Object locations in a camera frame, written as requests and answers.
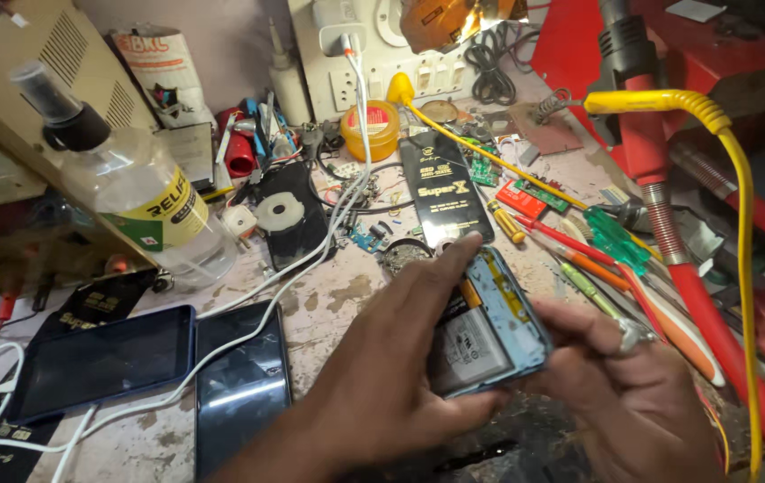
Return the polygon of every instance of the vent grille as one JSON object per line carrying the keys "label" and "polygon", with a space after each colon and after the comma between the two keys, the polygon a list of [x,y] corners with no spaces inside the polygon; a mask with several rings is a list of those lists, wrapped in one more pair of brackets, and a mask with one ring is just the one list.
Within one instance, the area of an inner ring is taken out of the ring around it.
{"label": "vent grille", "polygon": [[72,87],[86,50],[87,39],[81,35],[66,12],[60,12],[60,17],[40,52],[40,60],[51,67],[67,86]]}
{"label": "vent grille", "polygon": [[123,89],[123,86],[119,85],[119,82],[115,81],[114,90],[111,91],[111,101],[109,102],[109,110],[105,114],[105,120],[114,129],[118,127],[127,127],[132,123],[132,112],[135,110],[135,105],[132,103],[132,98]]}

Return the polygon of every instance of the white charging cable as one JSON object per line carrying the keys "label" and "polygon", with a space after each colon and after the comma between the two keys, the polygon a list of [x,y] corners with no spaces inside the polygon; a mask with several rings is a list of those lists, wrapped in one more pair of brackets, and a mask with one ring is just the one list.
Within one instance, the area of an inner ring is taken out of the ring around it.
{"label": "white charging cable", "polygon": [[[346,35],[342,35],[341,39],[345,47],[345,56],[347,60],[349,61],[350,65],[352,66],[352,68],[356,72],[357,113],[358,113],[359,130],[362,135],[362,141],[365,145],[365,171],[362,173],[361,177],[356,179],[356,181],[353,181],[353,183],[346,188],[344,195],[335,204],[332,211],[331,218],[330,218],[326,239],[314,251],[312,251],[305,257],[303,257],[301,260],[293,263],[291,266],[279,271],[273,277],[269,278],[267,281],[265,281],[263,284],[255,288],[253,291],[250,291],[248,292],[248,294],[240,297],[238,300],[227,303],[226,305],[219,307],[217,309],[208,310],[202,314],[199,314],[198,319],[205,319],[213,315],[220,314],[227,310],[233,309],[234,307],[237,307],[239,304],[248,301],[248,299],[250,299],[251,297],[254,297],[260,291],[263,291],[264,289],[269,287],[272,283],[279,280],[285,273],[301,266],[303,263],[307,262],[308,260],[310,260],[311,258],[313,258],[319,253],[323,252],[323,254],[317,260],[315,260],[310,266],[308,266],[307,268],[302,270],[299,274],[297,274],[295,277],[293,277],[275,294],[274,298],[272,299],[269,306],[267,307],[267,310],[264,313],[263,318],[261,319],[259,325],[257,326],[254,332],[252,332],[249,335],[232,340],[231,342],[224,344],[223,346],[220,346],[217,349],[210,352],[209,354],[207,354],[206,357],[201,359],[200,362],[197,363],[195,367],[191,370],[191,372],[189,372],[188,376],[186,376],[186,378],[183,380],[180,386],[178,386],[177,389],[174,390],[173,393],[171,393],[171,395],[168,396],[166,399],[162,401],[153,402],[150,404],[144,404],[144,405],[140,405],[136,407],[131,407],[129,409],[116,412],[114,414],[111,414],[105,418],[98,420],[98,422],[94,423],[89,429],[85,431],[85,427],[87,426],[87,423],[92,418],[93,413],[97,409],[97,407],[94,406],[85,415],[85,419],[83,420],[81,425],[79,425],[78,430],[76,430],[76,434],[73,435],[72,440],[70,440],[66,445],[53,447],[53,446],[44,446],[44,445],[34,445],[34,444],[6,440],[6,439],[0,439],[0,445],[13,446],[13,447],[19,447],[19,448],[25,448],[25,449],[33,449],[33,450],[43,451],[43,452],[53,452],[53,453],[64,451],[65,455],[63,458],[61,458],[60,465],[58,467],[57,472],[55,473],[55,478],[57,478],[58,475],[60,475],[63,471],[63,466],[66,464],[66,460],[68,459],[69,453],[72,451],[72,448],[77,444],[77,442],[80,439],[86,438],[87,436],[98,431],[105,424],[108,424],[116,419],[125,417],[128,414],[132,414],[134,412],[140,412],[140,411],[150,411],[150,410],[165,407],[167,405],[174,403],[175,401],[179,399],[184,388],[192,381],[192,379],[195,377],[198,371],[200,371],[200,369],[204,365],[206,365],[210,360],[218,356],[220,353],[228,350],[229,348],[242,344],[246,340],[251,339],[252,337],[256,335],[259,335],[259,333],[263,330],[263,327],[266,325],[267,321],[269,320],[269,316],[272,314],[272,311],[275,308],[276,303],[281,299],[281,296],[284,294],[284,292],[287,291],[291,287],[291,285],[293,285],[293,283],[299,280],[303,275],[305,275],[306,273],[308,273],[313,268],[317,267],[323,262],[323,260],[326,258],[326,254],[331,245],[332,237],[334,236],[334,231],[343,222],[344,218],[348,216],[350,209],[353,207],[353,204],[357,201],[357,199],[360,196],[360,193],[362,192],[361,188],[367,184],[368,179],[370,178],[371,159],[370,159],[370,141],[368,139],[368,126],[367,126],[367,86],[366,86],[365,76],[362,73],[362,60],[360,57],[352,53],[350,39],[346,38]],[[356,36],[353,37],[353,43],[357,45]],[[346,202],[346,205],[343,206],[343,210],[341,210],[342,204],[345,200],[348,200],[348,201]],[[11,391],[7,393],[7,395],[4,397],[4,400],[1,403],[0,415],[4,412],[7,405],[9,404],[10,399],[12,398],[12,390],[15,388],[18,382],[19,374],[21,372],[22,363],[24,360],[24,352],[23,352],[22,346],[18,345],[17,343],[10,342],[10,343],[1,345],[0,350],[5,349],[7,347],[16,348],[17,356],[18,356],[18,363],[17,363],[18,366],[13,379],[5,384],[0,385],[0,392],[5,392],[6,390]]]}

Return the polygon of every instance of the workbench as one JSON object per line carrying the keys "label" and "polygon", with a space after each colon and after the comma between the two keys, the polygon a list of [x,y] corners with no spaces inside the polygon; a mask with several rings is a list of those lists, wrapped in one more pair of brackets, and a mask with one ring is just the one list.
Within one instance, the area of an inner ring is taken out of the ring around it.
{"label": "workbench", "polygon": [[[550,90],[538,75],[513,76],[517,82],[519,101],[538,102]],[[472,101],[458,102],[462,109],[478,107],[478,112],[503,109],[500,106],[480,106]],[[540,157],[529,168],[548,178],[561,181],[564,190],[586,203],[603,203],[598,190],[613,181],[623,183],[611,160],[600,145],[583,129],[576,119],[563,113],[574,132],[581,137],[584,148]],[[341,150],[341,157],[346,150]],[[398,161],[397,153],[385,162]],[[399,169],[380,172],[380,186],[402,180]],[[322,176],[319,170],[314,176]],[[406,183],[397,189],[402,199],[409,198]],[[395,231],[396,240],[406,236],[419,225],[412,207],[398,216],[388,214],[362,216],[368,224],[386,221]],[[396,218],[400,224],[391,223]],[[547,211],[544,223],[557,226],[560,216]],[[532,297],[557,297],[570,303],[587,303],[586,299],[560,280],[551,270],[554,262],[540,247],[527,239],[516,247],[493,223],[497,232],[493,246],[498,248],[516,274],[520,285]],[[161,294],[148,291],[132,314],[191,304],[198,312],[219,307],[254,289],[263,279],[259,260],[268,259],[265,243],[252,237],[250,249],[240,247],[240,256],[233,269],[216,285],[196,292],[171,290]],[[371,295],[388,283],[387,275],[374,256],[352,243],[338,251],[334,258],[323,262],[302,280],[297,281],[281,299],[283,327],[289,351],[293,400],[299,401],[314,383],[315,377],[353,317]],[[281,288],[276,284],[259,294],[256,301],[268,300]],[[0,335],[0,344],[13,340],[26,344],[45,319],[68,297],[70,290],[55,291],[45,312],[33,319],[10,326]],[[30,301],[20,301],[13,318],[30,313]],[[0,356],[0,379],[12,367],[12,352]],[[748,424],[746,411],[723,399],[701,378],[700,387],[722,416],[732,448],[732,460],[744,466],[748,454]],[[148,394],[112,401],[102,405],[94,419],[112,412],[146,402],[158,401],[175,386]],[[84,410],[68,413],[55,432],[51,445],[68,441],[83,417]],[[67,465],[65,481],[163,481],[193,480],[195,464],[195,391],[187,388],[179,403],[159,411],[131,415],[118,420],[83,441]],[[44,454],[29,481],[50,481],[59,454]],[[417,481],[582,481],[591,480],[591,470],[579,443],[576,426],[570,414],[557,401],[539,395],[518,394],[515,401],[493,422],[477,432],[451,441],[439,449],[409,456],[385,468],[374,468],[348,478],[355,481],[417,480]]]}

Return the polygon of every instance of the hand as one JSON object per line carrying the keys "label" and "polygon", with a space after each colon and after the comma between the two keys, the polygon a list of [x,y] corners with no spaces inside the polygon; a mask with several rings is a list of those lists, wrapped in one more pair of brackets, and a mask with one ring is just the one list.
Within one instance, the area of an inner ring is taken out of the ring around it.
{"label": "hand", "polygon": [[355,318],[302,401],[346,466],[440,445],[510,402],[508,390],[444,401],[427,381],[433,327],[480,244],[473,233],[404,267]]}
{"label": "hand", "polygon": [[480,245],[474,232],[404,267],[356,316],[308,395],[212,480],[329,480],[489,421],[508,390],[444,401],[426,374],[433,327]]}
{"label": "hand", "polygon": [[604,483],[725,481],[713,430],[683,358],[659,343],[626,357],[618,323],[597,309],[533,301],[558,337],[547,369],[523,388],[563,401]]}

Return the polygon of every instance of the yellow cable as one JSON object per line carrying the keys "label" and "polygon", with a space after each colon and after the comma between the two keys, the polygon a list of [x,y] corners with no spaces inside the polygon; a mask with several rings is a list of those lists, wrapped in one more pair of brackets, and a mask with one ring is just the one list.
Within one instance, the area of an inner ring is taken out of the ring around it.
{"label": "yellow cable", "polygon": [[711,134],[719,137],[737,171],[740,198],[737,236],[737,270],[741,285],[743,315],[743,358],[747,372],[749,407],[749,481],[757,481],[761,473],[761,414],[756,377],[755,309],[753,307],[752,241],[753,241],[753,175],[749,161],[737,138],[729,129],[731,119],[706,95],[689,90],[614,91],[590,93],[582,106],[591,114],[617,114],[631,111],[669,111],[683,109],[694,115]]}
{"label": "yellow cable", "polygon": [[723,423],[719,420],[719,415],[713,410],[710,405],[705,405],[705,411],[710,415],[710,420],[717,425],[719,435],[722,438],[722,453],[725,455],[724,468],[722,469],[726,475],[729,474],[729,468],[731,467],[731,450],[729,449],[729,437],[725,435],[725,428]]}
{"label": "yellow cable", "polygon": [[741,285],[741,313],[743,315],[743,351],[747,370],[747,391],[749,406],[749,437],[752,440],[749,456],[749,481],[754,482],[761,472],[761,415],[759,413],[757,363],[755,357],[755,308],[753,307],[752,245],[753,245],[753,174],[747,155],[737,138],[728,127],[723,127],[719,140],[728,151],[737,171],[740,227],[737,240],[737,269]]}
{"label": "yellow cable", "polygon": [[[478,147],[478,146],[476,146],[474,144],[471,144],[470,142],[465,141],[465,140],[461,139],[460,137],[454,135],[453,133],[451,133],[450,131],[448,131],[444,127],[442,127],[439,124],[433,122],[430,118],[425,116],[424,113],[422,113],[420,110],[416,109],[415,106],[412,104],[412,101],[410,101],[409,99],[404,99],[403,103],[404,103],[404,105],[406,105],[409,108],[409,110],[411,110],[416,116],[418,116],[419,119],[424,121],[427,126],[431,126],[433,129],[441,132],[441,134],[444,135],[445,137],[448,137],[449,139],[452,139],[452,140],[456,141],[460,145],[466,146],[467,148],[470,148],[470,149],[474,150],[476,153],[481,154],[482,156],[486,157],[487,159],[495,162],[497,165],[502,166],[504,168],[507,168],[507,169],[513,171],[514,173],[519,174],[523,179],[528,180],[529,182],[531,182],[534,185],[540,186],[540,189],[544,190],[545,192],[548,192],[548,193],[550,193],[552,195],[555,195],[555,196],[559,197],[560,199],[563,199],[564,201],[566,201],[566,202],[568,202],[570,204],[573,204],[574,206],[578,207],[580,210],[584,210],[584,209],[589,207],[588,204],[582,203],[578,199],[573,198],[572,196],[570,196],[569,194],[567,194],[565,192],[560,192],[559,190],[553,188],[552,186],[549,186],[547,183],[544,183],[543,181],[538,180],[537,178],[535,178],[531,174],[527,174],[526,172],[524,172],[523,170],[517,168],[513,164],[510,164],[509,162],[505,161],[504,159],[502,159],[502,158],[500,158],[500,157],[498,157],[498,156],[496,156],[494,154],[490,154],[487,151],[485,151],[484,149],[482,149],[482,148],[480,148],[480,147]],[[646,250],[648,250],[648,252],[651,254],[652,257],[660,260],[660,262],[663,262],[663,258],[660,256],[660,254],[658,254],[656,252],[656,250],[654,250],[654,248],[649,247],[645,242],[639,240],[639,238],[637,236],[635,236],[634,234],[632,234],[632,233],[630,234],[630,237],[633,240],[633,242],[636,243],[636,245],[638,245],[639,247],[645,248]]]}

